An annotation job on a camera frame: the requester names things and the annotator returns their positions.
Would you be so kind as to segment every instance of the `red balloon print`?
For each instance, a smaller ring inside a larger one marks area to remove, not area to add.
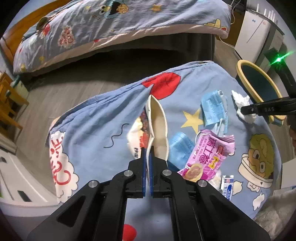
[[[123,226],[122,241],[133,241],[136,236],[137,236],[137,231],[133,226],[129,224],[125,224]]]
[[[181,76],[173,72],[162,73],[143,81],[142,85],[146,88],[153,85],[150,94],[156,99],[161,100],[168,97],[176,90],[180,80]]]

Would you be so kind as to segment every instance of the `cartoon print blanket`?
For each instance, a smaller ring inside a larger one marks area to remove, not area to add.
[[[253,124],[237,117],[231,90],[246,93],[211,61],[191,62],[94,96],[62,115],[49,132],[58,200],[65,202],[92,179],[104,182],[127,169],[133,159],[127,134],[149,95],[164,109],[168,139],[181,131],[194,142],[204,127],[201,98],[216,89],[228,97],[227,134],[234,135],[236,147],[234,155],[222,163],[222,175],[234,175],[231,202],[254,218],[278,177],[279,151],[263,117]],[[128,200],[125,223],[137,230],[136,240],[173,240],[168,200],[152,199],[148,185],[145,198]]]
[[[34,25],[25,33],[14,57],[15,74],[145,36],[209,33],[227,38],[231,20],[222,0],[73,0],[47,17],[42,31]]]

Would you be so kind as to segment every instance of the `cartoon character print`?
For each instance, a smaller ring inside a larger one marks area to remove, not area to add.
[[[227,31],[227,28],[226,27],[221,27],[221,20],[220,19],[216,19],[216,22],[215,23],[205,23],[204,25],[206,26],[210,26],[210,27],[214,27],[214,28],[220,28],[224,31]]]
[[[57,42],[58,46],[68,49],[75,43],[76,41],[72,32],[72,27],[68,25],[64,26]]]
[[[120,14],[127,13],[128,6],[122,0],[107,1],[99,7],[99,15],[106,19],[112,19]]]
[[[56,131],[50,137],[49,158],[52,175],[57,192],[58,202],[66,202],[72,196],[72,191],[78,188],[79,177],[74,173],[74,167],[69,157],[63,153],[63,138],[65,132]]]
[[[251,191],[258,193],[260,188],[271,187],[274,171],[274,150],[267,135],[256,134],[252,136],[248,153],[242,155],[242,162],[238,171],[248,180],[247,188]],[[241,183],[235,182],[235,185],[239,187],[239,191],[242,190]],[[260,207],[263,201],[264,194],[260,193],[253,200],[254,211]]]

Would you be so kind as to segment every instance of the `bed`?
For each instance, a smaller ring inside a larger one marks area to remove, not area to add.
[[[221,164],[221,172],[234,175],[236,188],[231,202],[254,218],[272,195],[281,157],[262,116],[252,124],[238,118],[231,90],[243,96],[246,93],[212,61],[187,63],[94,96],[56,119],[47,143],[58,201],[64,203],[90,180],[101,183],[112,179],[137,158],[127,144],[128,136],[144,106],[148,110],[146,102],[151,95],[164,111],[167,139],[183,132],[194,142],[198,131],[204,128],[201,98],[217,89],[227,97],[227,135],[234,135],[236,148]],[[154,129],[155,139],[163,129]],[[157,143],[161,142],[153,142],[155,150],[161,145]],[[152,199],[148,184],[143,199],[128,199],[125,223],[137,230],[135,241],[173,240],[168,200]]]
[[[19,21],[0,44],[14,74],[38,75],[115,49],[177,50],[190,60],[213,60],[214,35],[227,38],[230,19],[222,0],[57,0]]]

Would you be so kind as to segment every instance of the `yellow star print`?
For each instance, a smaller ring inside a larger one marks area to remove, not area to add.
[[[154,12],[158,12],[158,11],[161,11],[161,5],[155,5],[155,4],[153,4],[153,7],[152,8],[150,8],[152,11],[154,11]]]
[[[45,59],[44,56],[40,56],[40,57],[39,57],[39,60],[40,60],[41,63],[44,62],[44,59]]]
[[[204,123],[203,120],[201,120],[199,118],[200,111],[201,111],[201,108],[199,108],[193,115],[183,111],[187,121],[184,123],[184,125],[181,126],[181,128],[192,126],[195,133],[197,134],[198,133],[198,126],[203,125],[203,123]]]
[[[21,72],[25,72],[25,71],[26,71],[26,67],[25,67],[24,64],[21,64],[21,66],[20,66],[20,71],[21,71]]]

